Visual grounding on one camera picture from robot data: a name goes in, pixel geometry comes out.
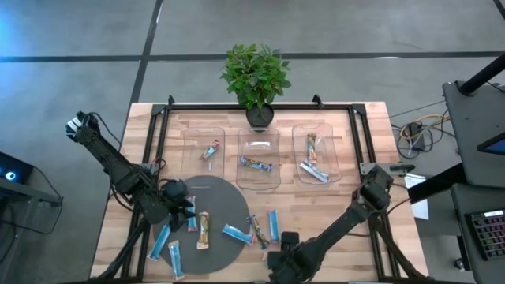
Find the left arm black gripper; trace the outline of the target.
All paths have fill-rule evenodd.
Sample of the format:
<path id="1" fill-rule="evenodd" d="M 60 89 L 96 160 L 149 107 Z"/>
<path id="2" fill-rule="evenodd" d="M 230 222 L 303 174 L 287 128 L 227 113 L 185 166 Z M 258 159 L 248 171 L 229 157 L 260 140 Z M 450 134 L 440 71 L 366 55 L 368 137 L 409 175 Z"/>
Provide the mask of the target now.
<path id="1" fill-rule="evenodd" d="M 194 204 L 188 200 L 188 189 L 181 179 L 162 179 L 160 190 L 170 212 L 170 230 L 176 232 L 187 218 L 196 216 Z"/>

